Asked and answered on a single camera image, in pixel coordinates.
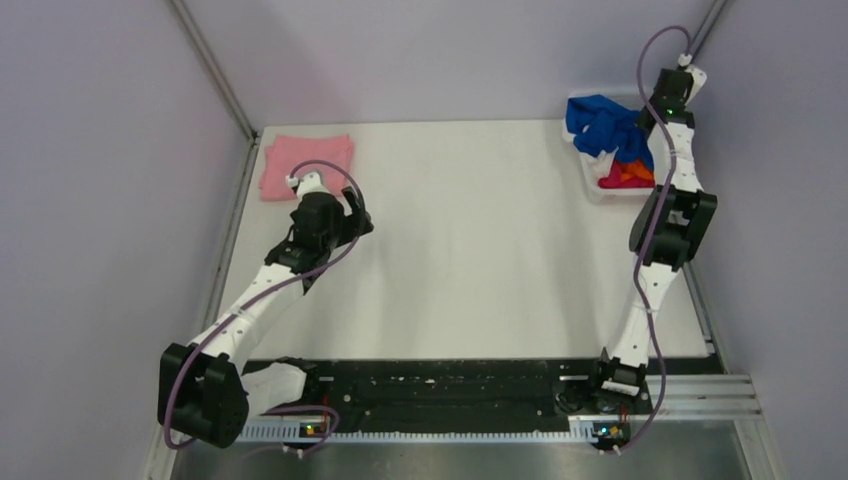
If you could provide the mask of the blue printed t-shirt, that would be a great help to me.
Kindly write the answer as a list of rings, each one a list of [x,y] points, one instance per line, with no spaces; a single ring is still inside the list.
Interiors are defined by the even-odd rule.
[[[569,98],[564,122],[579,152],[592,157],[614,153],[620,163],[639,161],[653,171],[653,155],[646,133],[637,125],[638,118],[639,111],[594,94]]]

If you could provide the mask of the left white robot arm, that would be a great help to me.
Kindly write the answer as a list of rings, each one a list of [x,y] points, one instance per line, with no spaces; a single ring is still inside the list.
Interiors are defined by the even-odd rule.
[[[163,352],[157,419],[168,448],[194,441],[226,448],[254,417],[283,405],[303,414],[319,404],[321,388],[301,367],[244,369],[282,314],[374,226],[356,186],[345,187],[342,200],[318,188],[302,187],[297,195],[289,232],[241,296],[191,342]]]

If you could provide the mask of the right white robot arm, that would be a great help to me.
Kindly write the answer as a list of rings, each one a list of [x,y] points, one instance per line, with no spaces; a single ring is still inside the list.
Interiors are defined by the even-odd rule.
[[[642,396],[657,342],[658,312],[670,286],[698,252],[718,206],[716,195],[698,179],[692,152],[695,118],[688,105],[706,80],[706,73],[694,65],[662,70],[637,120],[647,135],[656,185],[628,239],[636,257],[630,304],[586,385],[589,404],[600,412]]]

